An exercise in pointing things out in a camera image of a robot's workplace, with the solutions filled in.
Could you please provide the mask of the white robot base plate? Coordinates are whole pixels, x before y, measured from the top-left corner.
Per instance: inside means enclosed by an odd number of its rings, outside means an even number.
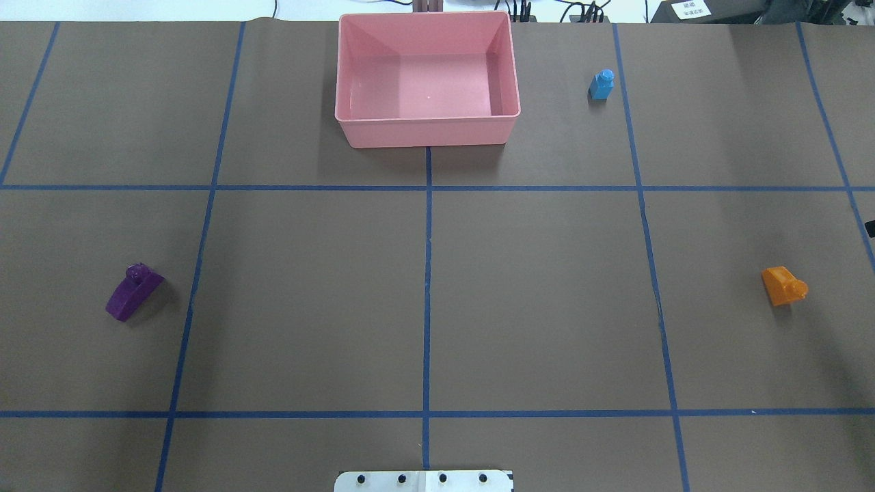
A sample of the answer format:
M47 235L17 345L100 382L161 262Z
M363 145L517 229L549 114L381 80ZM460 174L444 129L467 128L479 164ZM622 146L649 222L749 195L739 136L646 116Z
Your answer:
M334 491L513 491L513 473L499 469L350 471Z

